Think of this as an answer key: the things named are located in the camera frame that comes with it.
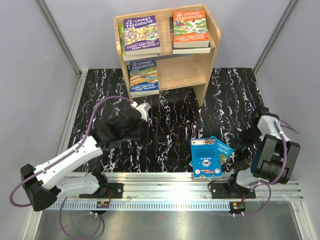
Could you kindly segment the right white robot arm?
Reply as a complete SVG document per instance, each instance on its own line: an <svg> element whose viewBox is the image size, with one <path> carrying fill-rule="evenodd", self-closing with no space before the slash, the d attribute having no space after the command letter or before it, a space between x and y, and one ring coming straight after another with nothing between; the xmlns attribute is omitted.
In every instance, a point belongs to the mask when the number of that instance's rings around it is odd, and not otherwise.
<svg viewBox="0 0 320 240"><path fill-rule="evenodd" d="M233 199L253 192L260 185L286 184L301 149L298 143L286 136L283 128L297 134L300 132L271 113L269 108L256 108L250 119L250 127L238 134L235 148L244 150L254 144L259 146L250 168L236 171L228 179L226 192Z"/></svg>

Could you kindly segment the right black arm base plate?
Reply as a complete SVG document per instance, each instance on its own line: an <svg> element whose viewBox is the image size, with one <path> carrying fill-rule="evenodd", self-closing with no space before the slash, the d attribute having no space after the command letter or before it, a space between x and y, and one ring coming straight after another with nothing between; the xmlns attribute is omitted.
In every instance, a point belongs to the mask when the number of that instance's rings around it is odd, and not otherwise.
<svg viewBox="0 0 320 240"><path fill-rule="evenodd" d="M238 184L212 182L210 184L212 199L255 199L256 193Z"/></svg>

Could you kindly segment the orange 78-Storey Treehouse book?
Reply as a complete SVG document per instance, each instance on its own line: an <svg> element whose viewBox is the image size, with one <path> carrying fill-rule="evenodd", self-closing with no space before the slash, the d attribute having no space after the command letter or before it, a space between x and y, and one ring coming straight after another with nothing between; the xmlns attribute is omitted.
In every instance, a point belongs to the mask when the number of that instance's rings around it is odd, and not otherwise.
<svg viewBox="0 0 320 240"><path fill-rule="evenodd" d="M210 36L204 10L175 11L172 20L174 48L209 46Z"/></svg>

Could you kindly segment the purple 52-Storey Treehouse book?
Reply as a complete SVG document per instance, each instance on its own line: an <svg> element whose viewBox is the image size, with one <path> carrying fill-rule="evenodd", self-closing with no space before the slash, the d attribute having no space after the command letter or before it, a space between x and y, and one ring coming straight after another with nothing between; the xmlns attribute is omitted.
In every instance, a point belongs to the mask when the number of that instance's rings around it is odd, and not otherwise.
<svg viewBox="0 0 320 240"><path fill-rule="evenodd" d="M125 18L123 28L126 56L159 54L161 52L155 15Z"/></svg>

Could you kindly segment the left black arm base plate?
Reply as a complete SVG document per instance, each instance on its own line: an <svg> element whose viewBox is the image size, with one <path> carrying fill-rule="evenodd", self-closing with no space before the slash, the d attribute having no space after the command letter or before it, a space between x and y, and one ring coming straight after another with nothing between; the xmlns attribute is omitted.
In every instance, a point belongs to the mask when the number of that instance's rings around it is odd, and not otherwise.
<svg viewBox="0 0 320 240"><path fill-rule="evenodd" d="M120 182L112 182L104 192L97 192L92 194L80 194L80 199L109 199L109 194L112 199L122 199L124 193L124 184Z"/></svg>

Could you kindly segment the green coin cover book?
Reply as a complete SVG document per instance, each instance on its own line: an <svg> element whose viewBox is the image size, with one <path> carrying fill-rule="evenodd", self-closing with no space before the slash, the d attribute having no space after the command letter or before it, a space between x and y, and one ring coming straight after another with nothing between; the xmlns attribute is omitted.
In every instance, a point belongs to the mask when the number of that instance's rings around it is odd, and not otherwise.
<svg viewBox="0 0 320 240"><path fill-rule="evenodd" d="M159 93L159 78L157 67L129 69L129 91L132 97L144 97Z"/></svg>

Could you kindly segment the dark blue 91-Storey Treehouse book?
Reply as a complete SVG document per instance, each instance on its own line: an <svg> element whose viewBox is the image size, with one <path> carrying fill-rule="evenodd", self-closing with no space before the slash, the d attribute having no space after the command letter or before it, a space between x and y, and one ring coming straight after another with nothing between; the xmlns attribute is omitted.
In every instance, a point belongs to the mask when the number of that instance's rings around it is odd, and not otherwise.
<svg viewBox="0 0 320 240"><path fill-rule="evenodd" d="M129 85L132 95L159 93L158 69L155 59L131 61L129 64Z"/></svg>

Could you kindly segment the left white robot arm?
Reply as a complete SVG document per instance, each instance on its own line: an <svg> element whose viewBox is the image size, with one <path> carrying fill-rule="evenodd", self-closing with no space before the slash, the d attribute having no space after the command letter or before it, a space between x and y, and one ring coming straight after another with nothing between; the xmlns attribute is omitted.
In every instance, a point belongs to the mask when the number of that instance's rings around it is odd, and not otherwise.
<svg viewBox="0 0 320 240"><path fill-rule="evenodd" d="M126 110L118 116L98 123L89 135L65 152L43 164L26 164L20 169L22 187L36 212L57 200L68 197L105 198L112 193L108 178L93 171L83 177L68 177L82 164L119 148L123 142L158 145L165 141L163 125L158 117L147 119L145 112Z"/></svg>

